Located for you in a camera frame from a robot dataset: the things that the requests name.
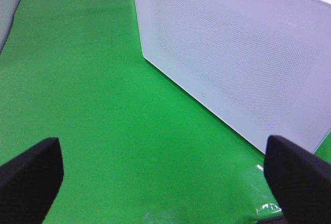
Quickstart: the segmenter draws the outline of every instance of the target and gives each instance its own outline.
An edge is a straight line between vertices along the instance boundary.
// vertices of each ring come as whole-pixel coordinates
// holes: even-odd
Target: green surface
[[[46,224],[261,218],[262,153],[144,60],[134,0],[22,0],[0,91],[0,163],[61,139]]]

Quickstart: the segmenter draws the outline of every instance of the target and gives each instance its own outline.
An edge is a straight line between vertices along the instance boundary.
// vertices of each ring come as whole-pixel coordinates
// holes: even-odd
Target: white box
[[[331,129],[331,0],[136,0],[144,57],[265,152]]]

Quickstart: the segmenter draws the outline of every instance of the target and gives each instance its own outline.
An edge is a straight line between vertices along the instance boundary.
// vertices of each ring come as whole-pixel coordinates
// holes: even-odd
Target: clear plastic
[[[183,206],[148,212],[143,217],[144,224],[189,224],[187,209]]]
[[[243,173],[243,179],[247,185],[249,198],[255,208],[255,215],[247,217],[245,223],[254,223],[257,220],[282,215],[281,208],[278,206],[264,178],[261,165],[256,165],[246,170]]]

